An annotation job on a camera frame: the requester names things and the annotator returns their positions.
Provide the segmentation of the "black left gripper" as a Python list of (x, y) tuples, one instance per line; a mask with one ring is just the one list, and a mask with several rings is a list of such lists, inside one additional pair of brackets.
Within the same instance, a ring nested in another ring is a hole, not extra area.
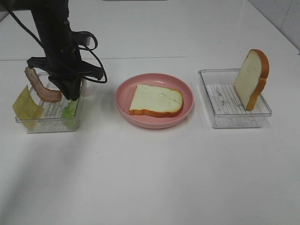
[[(40, 43), (45, 57), (31, 57), (27, 60), (30, 68), (40, 68), (52, 75), (48, 79), (67, 100), (80, 96), (81, 78), (91, 82), (103, 81), (103, 65), (93, 50), (97, 48), (96, 37), (88, 31), (72, 31), (69, 21), (36, 22)], [(82, 60), (80, 51), (90, 52), (100, 66)], [(68, 85), (62, 78), (72, 78)]]

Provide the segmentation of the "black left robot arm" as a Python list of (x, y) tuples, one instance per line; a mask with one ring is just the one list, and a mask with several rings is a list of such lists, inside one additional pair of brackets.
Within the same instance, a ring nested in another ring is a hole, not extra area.
[[(62, 97), (77, 100), (82, 80), (106, 83), (103, 65), (94, 66), (82, 60), (80, 51), (93, 52), (88, 31), (72, 31), (69, 25), (67, 0), (2, 0), (0, 10), (7, 11), (43, 48), (45, 57), (31, 57), (25, 74), (39, 98), (44, 102), (59, 102)], [(29, 10), (38, 35), (34, 35), (14, 14)]]

